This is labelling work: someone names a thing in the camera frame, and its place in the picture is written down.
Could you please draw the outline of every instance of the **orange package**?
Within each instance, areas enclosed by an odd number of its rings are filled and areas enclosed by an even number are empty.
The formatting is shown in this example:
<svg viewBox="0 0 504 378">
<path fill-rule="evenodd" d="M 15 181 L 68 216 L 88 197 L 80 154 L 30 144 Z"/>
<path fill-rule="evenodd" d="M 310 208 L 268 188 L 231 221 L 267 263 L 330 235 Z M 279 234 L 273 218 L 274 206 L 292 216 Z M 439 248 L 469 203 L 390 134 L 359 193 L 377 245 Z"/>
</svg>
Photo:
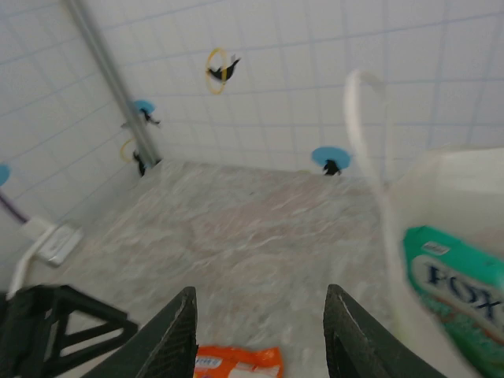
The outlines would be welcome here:
<svg viewBox="0 0 504 378">
<path fill-rule="evenodd" d="M 282 378 L 284 364 L 279 348 L 249 352 L 243 349 L 201 346 L 194 378 Z"/>
</svg>

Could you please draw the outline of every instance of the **white plastic bag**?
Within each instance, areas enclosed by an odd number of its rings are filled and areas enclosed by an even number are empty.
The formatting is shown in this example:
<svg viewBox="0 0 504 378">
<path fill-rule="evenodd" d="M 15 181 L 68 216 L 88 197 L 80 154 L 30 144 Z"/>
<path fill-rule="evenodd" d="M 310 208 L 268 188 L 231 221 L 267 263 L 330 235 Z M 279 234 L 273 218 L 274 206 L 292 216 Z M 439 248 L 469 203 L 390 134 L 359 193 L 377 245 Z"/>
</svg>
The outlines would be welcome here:
<svg viewBox="0 0 504 378">
<path fill-rule="evenodd" d="M 504 250 L 504 148 L 432 150 L 419 158 L 402 178 L 386 185 L 371 164 L 363 137 L 361 83 L 369 84 L 385 102 L 389 180 L 394 179 L 395 126 L 383 82 L 368 72 L 352 72 L 346 81 L 345 121 L 355 158 L 382 213 L 394 333 L 444 375 L 479 376 L 410 288 L 402 240 L 406 229 L 427 224 L 488 253 L 501 254 Z"/>
</svg>

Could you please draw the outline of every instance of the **green package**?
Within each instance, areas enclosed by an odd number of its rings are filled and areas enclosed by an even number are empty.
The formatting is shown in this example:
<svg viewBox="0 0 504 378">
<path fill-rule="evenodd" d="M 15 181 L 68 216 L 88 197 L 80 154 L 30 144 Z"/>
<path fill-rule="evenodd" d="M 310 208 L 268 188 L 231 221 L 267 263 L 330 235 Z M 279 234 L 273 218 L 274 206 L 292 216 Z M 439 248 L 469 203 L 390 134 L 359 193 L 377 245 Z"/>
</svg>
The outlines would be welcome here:
<svg viewBox="0 0 504 378">
<path fill-rule="evenodd" d="M 403 244 L 423 304 L 483 376 L 504 378 L 504 261 L 428 226 Z"/>
</svg>

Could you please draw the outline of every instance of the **metal pole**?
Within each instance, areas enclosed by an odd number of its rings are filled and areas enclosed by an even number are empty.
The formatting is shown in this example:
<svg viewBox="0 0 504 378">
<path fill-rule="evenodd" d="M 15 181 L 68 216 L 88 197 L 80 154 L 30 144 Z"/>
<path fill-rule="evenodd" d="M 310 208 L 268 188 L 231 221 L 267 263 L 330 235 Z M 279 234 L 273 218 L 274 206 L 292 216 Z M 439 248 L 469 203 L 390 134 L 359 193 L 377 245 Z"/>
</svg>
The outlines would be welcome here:
<svg viewBox="0 0 504 378">
<path fill-rule="evenodd" d="M 65 2 L 89 50 L 91 50 L 94 59 L 98 63 L 98 67 L 105 77 L 121 112 L 124 114 L 133 136 L 135 136 L 142 160 L 151 166 L 156 165 L 161 160 L 158 149 L 133 105 L 132 97 L 116 70 L 117 66 L 98 31 L 92 15 L 82 0 L 66 0 Z"/>
</svg>

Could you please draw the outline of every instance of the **marble floor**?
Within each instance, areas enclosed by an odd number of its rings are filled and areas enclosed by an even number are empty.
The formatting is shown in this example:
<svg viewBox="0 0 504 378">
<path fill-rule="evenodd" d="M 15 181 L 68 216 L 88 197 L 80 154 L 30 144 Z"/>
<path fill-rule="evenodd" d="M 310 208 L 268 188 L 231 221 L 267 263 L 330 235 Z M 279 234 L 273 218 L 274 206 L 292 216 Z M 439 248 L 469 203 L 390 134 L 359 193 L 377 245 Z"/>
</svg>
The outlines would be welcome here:
<svg viewBox="0 0 504 378">
<path fill-rule="evenodd" d="M 378 210 L 344 174 L 165 161 L 104 210 L 62 267 L 37 265 L 30 280 L 70 284 L 140 324 L 195 286 L 198 343 L 280 346 L 286 377 L 328 376 L 329 284 L 390 326 Z"/>
</svg>

